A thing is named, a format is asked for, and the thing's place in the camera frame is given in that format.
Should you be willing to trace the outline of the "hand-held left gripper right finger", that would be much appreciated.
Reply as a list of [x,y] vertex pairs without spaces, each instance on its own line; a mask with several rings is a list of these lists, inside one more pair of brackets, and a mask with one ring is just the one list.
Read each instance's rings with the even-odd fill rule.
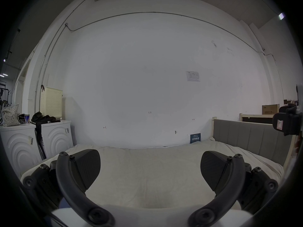
[[188,218],[189,227],[209,227],[239,202],[241,210],[257,213],[276,193],[278,182],[260,167],[252,169],[240,153],[227,156],[216,151],[203,153],[201,174],[215,198]]

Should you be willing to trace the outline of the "person's right hand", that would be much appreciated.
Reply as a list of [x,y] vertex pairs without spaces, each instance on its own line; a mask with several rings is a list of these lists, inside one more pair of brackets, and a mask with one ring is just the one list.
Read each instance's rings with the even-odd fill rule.
[[296,138],[296,142],[294,144],[294,153],[295,156],[297,156],[298,152],[300,151],[300,147],[303,141],[303,137],[302,137],[302,131],[300,131],[299,135]]

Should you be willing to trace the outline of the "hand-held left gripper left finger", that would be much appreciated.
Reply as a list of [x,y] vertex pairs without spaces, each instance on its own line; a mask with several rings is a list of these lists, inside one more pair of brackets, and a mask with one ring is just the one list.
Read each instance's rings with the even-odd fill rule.
[[95,227],[113,227],[115,219],[106,209],[91,201],[85,194],[101,169],[100,154],[86,149],[69,155],[60,152],[50,166],[43,163],[22,184],[28,197],[42,212],[50,214],[59,208],[62,199],[85,222]]

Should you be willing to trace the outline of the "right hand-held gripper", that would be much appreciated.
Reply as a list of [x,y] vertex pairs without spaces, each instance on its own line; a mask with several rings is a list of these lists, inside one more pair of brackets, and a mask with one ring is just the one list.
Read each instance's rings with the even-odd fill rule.
[[303,84],[296,85],[298,106],[280,107],[272,118],[272,126],[284,136],[299,135],[302,128]]

